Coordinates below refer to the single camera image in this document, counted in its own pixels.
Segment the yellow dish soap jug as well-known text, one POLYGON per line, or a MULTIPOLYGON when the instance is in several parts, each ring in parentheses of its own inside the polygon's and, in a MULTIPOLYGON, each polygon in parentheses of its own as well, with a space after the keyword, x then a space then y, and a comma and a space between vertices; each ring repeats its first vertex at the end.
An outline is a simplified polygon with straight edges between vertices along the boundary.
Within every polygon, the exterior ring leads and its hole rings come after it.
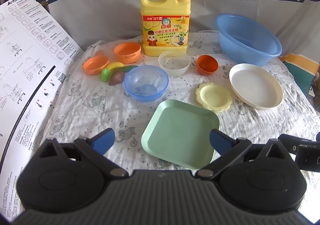
POLYGON ((158 57, 167 51, 187 52, 191 0, 140 0, 143 49, 158 57))

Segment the brown toy fruit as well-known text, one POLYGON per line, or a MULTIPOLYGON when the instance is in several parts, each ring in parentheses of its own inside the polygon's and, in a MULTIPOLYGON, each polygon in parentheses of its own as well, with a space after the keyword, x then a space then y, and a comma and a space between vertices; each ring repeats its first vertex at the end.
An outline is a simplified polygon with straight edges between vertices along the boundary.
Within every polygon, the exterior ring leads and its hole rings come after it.
POLYGON ((120 70, 116 70, 110 76, 110 80, 108 81, 108 84, 110 86, 115 86, 117 84, 121 84, 123 82, 124 78, 125 78, 125 73, 120 70))

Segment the green toy vegetable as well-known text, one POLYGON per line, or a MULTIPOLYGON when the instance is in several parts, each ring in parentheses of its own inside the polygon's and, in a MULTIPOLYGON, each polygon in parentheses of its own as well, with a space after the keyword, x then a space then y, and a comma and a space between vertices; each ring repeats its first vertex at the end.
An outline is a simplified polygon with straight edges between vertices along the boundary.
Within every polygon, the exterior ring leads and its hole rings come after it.
POLYGON ((137 68, 137 65, 128 65, 128 66, 122 66, 120 68, 117 68, 117 71, 121 71, 123 73, 127 73, 135 68, 137 68))

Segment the clear plastic bowl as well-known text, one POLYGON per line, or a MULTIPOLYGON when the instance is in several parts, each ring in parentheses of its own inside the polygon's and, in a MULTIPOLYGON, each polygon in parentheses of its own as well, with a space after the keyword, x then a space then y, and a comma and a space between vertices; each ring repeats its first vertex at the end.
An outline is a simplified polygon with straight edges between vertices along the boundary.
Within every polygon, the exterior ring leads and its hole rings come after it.
POLYGON ((158 63, 167 75, 181 76, 188 70, 191 60, 184 52, 167 51, 158 57, 158 63))

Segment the white patterned cloth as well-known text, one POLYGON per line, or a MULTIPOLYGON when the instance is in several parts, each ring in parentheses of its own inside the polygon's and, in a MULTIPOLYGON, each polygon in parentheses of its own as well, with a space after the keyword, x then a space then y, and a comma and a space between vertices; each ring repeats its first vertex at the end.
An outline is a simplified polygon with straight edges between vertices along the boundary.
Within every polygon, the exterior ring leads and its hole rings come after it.
MULTIPOLYGON (((193 33, 187 53, 191 57, 189 69, 182 76, 170 77, 161 101, 175 99, 196 104, 195 90, 200 84, 212 82, 226 89, 230 87, 228 73, 233 62, 222 53, 216 31, 193 33), (197 72, 196 61, 200 55, 210 55, 217 60, 216 73, 204 76, 197 72)), ((279 59, 271 59, 265 69, 281 85, 281 104, 262 111, 233 97, 231 107, 218 114, 220 130, 230 137, 245 137, 254 143, 265 143, 283 133, 315 139, 319 117, 286 66, 279 59)), ((106 153, 111 161, 128 171, 178 169, 176 164, 148 155, 140 144, 143 131, 161 101, 138 102, 122 84, 110 86, 98 76, 86 75, 79 63, 63 83, 43 135, 60 142, 72 142, 111 127, 116 133, 115 144, 106 153)))

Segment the round white plate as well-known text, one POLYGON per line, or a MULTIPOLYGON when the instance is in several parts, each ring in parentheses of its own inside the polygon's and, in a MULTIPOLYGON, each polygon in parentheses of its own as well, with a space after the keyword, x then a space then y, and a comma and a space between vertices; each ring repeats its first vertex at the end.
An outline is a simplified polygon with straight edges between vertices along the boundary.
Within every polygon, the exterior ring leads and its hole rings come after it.
POLYGON ((237 64, 229 71, 234 93, 247 105, 259 110, 277 107, 283 100, 283 91, 267 70, 253 64, 237 64))

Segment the yellow flower-shaped saucer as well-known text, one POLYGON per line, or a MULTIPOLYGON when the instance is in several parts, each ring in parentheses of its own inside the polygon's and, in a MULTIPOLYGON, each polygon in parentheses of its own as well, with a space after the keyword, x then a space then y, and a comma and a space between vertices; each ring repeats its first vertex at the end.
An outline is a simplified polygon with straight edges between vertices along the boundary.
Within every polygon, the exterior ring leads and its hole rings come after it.
POLYGON ((232 104, 231 93, 221 85, 204 83, 195 90, 197 102, 214 113, 228 110, 232 104))

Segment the large blue plastic basin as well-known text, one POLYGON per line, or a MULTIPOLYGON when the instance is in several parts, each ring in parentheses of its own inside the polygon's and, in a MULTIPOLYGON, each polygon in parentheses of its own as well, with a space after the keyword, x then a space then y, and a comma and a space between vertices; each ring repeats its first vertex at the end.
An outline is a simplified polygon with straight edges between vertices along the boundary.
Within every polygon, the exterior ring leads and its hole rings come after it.
POLYGON ((236 14, 221 14, 215 25, 223 53, 236 63, 263 67, 282 53, 278 38, 255 20, 236 14))

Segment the white instruction sheet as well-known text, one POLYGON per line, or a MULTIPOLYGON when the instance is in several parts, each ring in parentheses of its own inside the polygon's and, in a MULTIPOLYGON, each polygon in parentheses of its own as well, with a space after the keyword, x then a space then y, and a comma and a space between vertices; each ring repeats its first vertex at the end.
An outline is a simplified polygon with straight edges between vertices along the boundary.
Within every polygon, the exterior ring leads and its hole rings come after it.
POLYGON ((1 214, 23 207, 16 181, 39 147, 59 89, 83 50, 36 0, 1 5, 1 214))

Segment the orange shallow dish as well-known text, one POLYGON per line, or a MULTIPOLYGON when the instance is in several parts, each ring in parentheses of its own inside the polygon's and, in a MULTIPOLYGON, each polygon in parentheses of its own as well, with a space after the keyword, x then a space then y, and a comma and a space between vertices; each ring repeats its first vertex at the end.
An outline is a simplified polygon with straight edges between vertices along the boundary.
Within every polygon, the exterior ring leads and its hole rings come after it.
POLYGON ((88 75, 98 75, 109 64, 109 58, 106 56, 94 56, 83 64, 83 70, 88 75))

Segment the blue translucent bowl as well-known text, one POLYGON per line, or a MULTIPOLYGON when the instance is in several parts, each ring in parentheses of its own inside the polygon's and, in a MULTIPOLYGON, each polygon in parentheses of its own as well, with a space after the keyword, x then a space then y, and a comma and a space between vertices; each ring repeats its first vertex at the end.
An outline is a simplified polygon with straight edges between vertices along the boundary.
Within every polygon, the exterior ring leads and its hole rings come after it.
POLYGON ((130 70, 124 78, 126 92, 139 102, 159 99, 169 85, 169 77, 161 68, 142 65, 130 70))

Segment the light green toy fruit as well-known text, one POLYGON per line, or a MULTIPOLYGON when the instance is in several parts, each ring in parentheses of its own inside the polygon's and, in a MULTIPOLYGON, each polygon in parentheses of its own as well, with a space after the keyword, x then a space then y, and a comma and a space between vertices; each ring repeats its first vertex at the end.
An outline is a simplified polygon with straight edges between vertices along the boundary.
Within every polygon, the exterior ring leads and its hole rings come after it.
POLYGON ((108 82, 110 80, 111 75, 112 71, 109 68, 104 68, 100 74, 100 79, 103 82, 108 82))

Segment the square green plate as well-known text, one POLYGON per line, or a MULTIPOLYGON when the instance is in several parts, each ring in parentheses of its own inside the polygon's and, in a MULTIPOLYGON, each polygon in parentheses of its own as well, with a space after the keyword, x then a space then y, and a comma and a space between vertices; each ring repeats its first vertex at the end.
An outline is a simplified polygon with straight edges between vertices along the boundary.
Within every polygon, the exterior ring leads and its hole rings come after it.
POLYGON ((159 104, 141 138, 149 155, 189 169, 208 165, 214 149, 209 135, 220 127, 210 110, 177 100, 159 104))

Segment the yellow toy banana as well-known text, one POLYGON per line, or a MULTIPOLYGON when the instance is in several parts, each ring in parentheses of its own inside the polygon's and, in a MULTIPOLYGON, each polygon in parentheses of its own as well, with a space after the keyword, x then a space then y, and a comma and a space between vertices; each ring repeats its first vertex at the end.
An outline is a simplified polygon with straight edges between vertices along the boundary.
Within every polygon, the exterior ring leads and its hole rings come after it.
POLYGON ((114 71, 117 68, 122 68, 124 67, 124 64, 121 62, 114 62, 110 63, 106 68, 109 69, 110 71, 114 71))

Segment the dark orange small bowl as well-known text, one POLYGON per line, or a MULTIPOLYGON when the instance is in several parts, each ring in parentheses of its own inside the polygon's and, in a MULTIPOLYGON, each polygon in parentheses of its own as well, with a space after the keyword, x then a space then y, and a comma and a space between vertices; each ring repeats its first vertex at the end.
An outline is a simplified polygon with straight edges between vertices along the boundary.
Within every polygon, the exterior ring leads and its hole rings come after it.
POLYGON ((217 72, 219 63, 210 55, 200 55, 196 61, 197 72, 204 76, 210 76, 217 72))

